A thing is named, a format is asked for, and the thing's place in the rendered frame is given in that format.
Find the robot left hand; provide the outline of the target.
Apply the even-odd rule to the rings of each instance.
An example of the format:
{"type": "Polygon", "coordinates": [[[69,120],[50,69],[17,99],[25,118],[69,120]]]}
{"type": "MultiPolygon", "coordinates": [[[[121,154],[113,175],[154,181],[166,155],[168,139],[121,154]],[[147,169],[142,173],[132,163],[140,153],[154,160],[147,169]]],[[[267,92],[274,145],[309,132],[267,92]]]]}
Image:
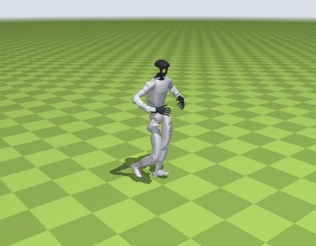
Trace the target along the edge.
{"type": "MultiPolygon", "coordinates": [[[[178,103],[177,105],[179,105],[179,104],[181,103],[178,107],[181,106],[180,109],[181,109],[181,108],[183,109],[183,108],[184,108],[184,98],[181,97],[181,95],[179,95],[179,96],[178,96],[178,99],[176,99],[176,101],[178,101],[178,100],[179,100],[179,103],[178,103]]],[[[181,110],[182,110],[182,109],[181,109],[181,110]]]]}

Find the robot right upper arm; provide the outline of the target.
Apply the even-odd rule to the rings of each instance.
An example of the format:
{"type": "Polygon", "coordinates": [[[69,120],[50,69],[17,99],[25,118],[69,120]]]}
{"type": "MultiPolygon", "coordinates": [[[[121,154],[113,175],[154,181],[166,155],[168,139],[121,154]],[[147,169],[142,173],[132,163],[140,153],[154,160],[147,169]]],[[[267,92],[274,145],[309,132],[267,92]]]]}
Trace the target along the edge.
{"type": "MultiPolygon", "coordinates": [[[[142,87],[142,89],[140,89],[134,96],[133,96],[133,103],[134,102],[134,97],[141,97],[144,96],[146,93],[148,93],[148,91],[152,91],[155,87],[156,83],[154,81],[147,81],[144,86],[142,87]]],[[[136,103],[135,103],[136,104],[136,103]]]]}

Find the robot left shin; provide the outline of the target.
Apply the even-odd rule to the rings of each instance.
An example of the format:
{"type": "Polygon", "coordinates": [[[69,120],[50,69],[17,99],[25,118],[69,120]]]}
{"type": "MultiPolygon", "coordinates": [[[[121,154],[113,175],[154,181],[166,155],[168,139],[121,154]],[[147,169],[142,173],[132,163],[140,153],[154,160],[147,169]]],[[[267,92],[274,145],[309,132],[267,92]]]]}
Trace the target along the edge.
{"type": "Polygon", "coordinates": [[[161,150],[160,152],[160,160],[156,163],[155,172],[158,172],[159,169],[161,169],[162,164],[165,160],[166,154],[167,154],[168,146],[166,146],[165,150],[161,150]]]}

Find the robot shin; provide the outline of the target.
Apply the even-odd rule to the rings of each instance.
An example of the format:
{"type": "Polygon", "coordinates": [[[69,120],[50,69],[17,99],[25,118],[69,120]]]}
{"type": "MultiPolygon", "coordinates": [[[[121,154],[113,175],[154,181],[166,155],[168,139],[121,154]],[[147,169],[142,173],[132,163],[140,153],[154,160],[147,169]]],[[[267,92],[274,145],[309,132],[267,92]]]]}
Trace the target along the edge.
{"type": "Polygon", "coordinates": [[[159,169],[161,169],[162,164],[165,160],[166,154],[167,154],[168,146],[166,146],[165,150],[161,150],[160,152],[160,160],[156,163],[155,172],[158,172],[159,169]]]}
{"type": "Polygon", "coordinates": [[[154,158],[153,154],[151,154],[149,156],[142,158],[142,160],[135,163],[134,166],[147,167],[147,166],[155,165],[156,163],[153,163],[154,161],[155,161],[155,158],[154,158]]]}

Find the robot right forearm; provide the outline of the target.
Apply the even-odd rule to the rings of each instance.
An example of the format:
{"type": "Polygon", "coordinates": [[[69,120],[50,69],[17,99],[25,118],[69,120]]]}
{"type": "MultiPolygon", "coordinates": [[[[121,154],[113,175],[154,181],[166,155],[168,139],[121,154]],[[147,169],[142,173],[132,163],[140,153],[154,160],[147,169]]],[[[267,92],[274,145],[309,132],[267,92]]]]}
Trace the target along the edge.
{"type": "Polygon", "coordinates": [[[136,103],[136,105],[139,108],[142,108],[143,110],[145,110],[146,112],[156,112],[156,108],[155,107],[150,107],[147,106],[147,104],[145,104],[139,97],[134,97],[134,102],[136,103]]]}

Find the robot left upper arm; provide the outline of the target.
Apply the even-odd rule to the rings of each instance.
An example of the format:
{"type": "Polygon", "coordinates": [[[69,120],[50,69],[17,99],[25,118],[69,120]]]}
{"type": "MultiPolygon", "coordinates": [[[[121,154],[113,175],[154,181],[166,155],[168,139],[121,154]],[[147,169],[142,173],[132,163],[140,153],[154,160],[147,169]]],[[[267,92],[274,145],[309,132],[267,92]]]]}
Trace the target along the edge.
{"type": "Polygon", "coordinates": [[[173,86],[173,82],[172,82],[172,79],[170,79],[170,78],[168,78],[168,77],[166,77],[168,80],[169,80],[169,85],[168,85],[168,90],[169,90],[169,92],[172,94],[173,93],[173,91],[175,90],[175,88],[174,88],[174,86],[173,86]]]}

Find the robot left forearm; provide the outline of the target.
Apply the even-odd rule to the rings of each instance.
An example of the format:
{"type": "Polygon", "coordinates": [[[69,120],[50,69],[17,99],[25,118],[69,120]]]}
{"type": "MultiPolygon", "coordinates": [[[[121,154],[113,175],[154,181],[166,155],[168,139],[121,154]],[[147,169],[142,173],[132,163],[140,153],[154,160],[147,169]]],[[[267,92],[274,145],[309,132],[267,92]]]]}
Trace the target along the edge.
{"type": "MultiPolygon", "coordinates": [[[[179,91],[176,89],[176,87],[174,87],[174,88],[175,88],[175,90],[173,91],[173,95],[178,99],[178,96],[181,95],[181,94],[180,94],[179,91]]],[[[183,97],[183,96],[181,95],[181,97],[183,97]]]]}

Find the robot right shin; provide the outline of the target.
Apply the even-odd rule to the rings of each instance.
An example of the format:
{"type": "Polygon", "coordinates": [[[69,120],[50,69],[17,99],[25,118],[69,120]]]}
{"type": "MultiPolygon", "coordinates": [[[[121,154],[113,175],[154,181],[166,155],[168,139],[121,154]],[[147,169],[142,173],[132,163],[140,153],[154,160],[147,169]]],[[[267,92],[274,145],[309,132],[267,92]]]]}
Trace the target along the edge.
{"type": "Polygon", "coordinates": [[[155,158],[154,158],[153,154],[151,154],[149,156],[142,158],[142,160],[135,163],[134,166],[147,167],[147,166],[155,165],[156,163],[153,163],[154,161],[155,161],[155,158]]]}

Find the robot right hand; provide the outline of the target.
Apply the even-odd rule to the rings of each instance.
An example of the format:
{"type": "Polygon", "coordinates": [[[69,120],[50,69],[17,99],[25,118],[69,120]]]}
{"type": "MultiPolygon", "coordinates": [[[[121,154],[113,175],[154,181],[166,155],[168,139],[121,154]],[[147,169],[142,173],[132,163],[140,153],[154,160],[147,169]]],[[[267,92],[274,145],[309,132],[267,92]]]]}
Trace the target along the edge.
{"type": "Polygon", "coordinates": [[[156,112],[152,112],[152,113],[159,113],[159,114],[164,114],[164,115],[167,115],[167,116],[169,116],[168,114],[170,114],[170,112],[171,112],[171,110],[166,110],[166,109],[170,109],[170,108],[165,108],[165,106],[167,106],[167,105],[163,105],[163,106],[161,106],[161,107],[159,107],[159,108],[157,108],[157,107],[155,107],[156,108],[156,112]],[[170,111],[170,112],[165,112],[165,111],[170,111]],[[168,113],[168,114],[165,114],[165,113],[168,113]]]}

